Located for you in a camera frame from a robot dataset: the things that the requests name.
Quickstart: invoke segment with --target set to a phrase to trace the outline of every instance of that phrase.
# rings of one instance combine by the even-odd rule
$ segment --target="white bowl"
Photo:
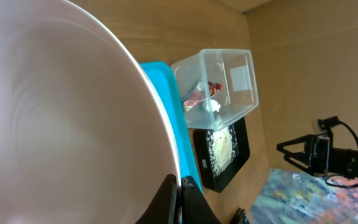
[[[167,174],[172,127],[120,41],[68,1],[0,0],[0,223],[134,223]]]

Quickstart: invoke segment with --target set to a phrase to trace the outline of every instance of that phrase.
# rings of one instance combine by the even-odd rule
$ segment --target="plastic bin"
[[[249,50],[204,49],[171,69],[188,128],[221,130],[259,104]]]

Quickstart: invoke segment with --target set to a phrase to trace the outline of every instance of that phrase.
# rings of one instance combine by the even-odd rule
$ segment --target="wooden table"
[[[73,0],[106,25],[138,62],[172,64],[201,49],[250,49],[246,16],[218,0]],[[260,108],[246,116],[250,159],[225,190],[204,195],[221,222],[246,210],[269,175]]]

